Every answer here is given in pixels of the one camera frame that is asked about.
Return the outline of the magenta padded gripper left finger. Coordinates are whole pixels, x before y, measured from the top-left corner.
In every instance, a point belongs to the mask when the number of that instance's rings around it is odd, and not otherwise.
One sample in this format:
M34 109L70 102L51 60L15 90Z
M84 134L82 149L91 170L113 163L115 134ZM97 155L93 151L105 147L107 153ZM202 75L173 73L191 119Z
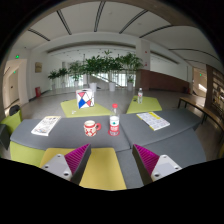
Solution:
M48 148L42 158L41 168L65 180L79 184L90 155L90 144L76 149Z

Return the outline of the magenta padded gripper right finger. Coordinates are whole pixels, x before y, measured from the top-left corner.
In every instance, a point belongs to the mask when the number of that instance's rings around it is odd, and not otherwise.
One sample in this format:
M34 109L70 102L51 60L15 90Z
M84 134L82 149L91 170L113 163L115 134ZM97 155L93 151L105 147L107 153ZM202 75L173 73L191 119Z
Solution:
M133 145L132 154L144 185L181 170L168 155L159 156L137 144Z

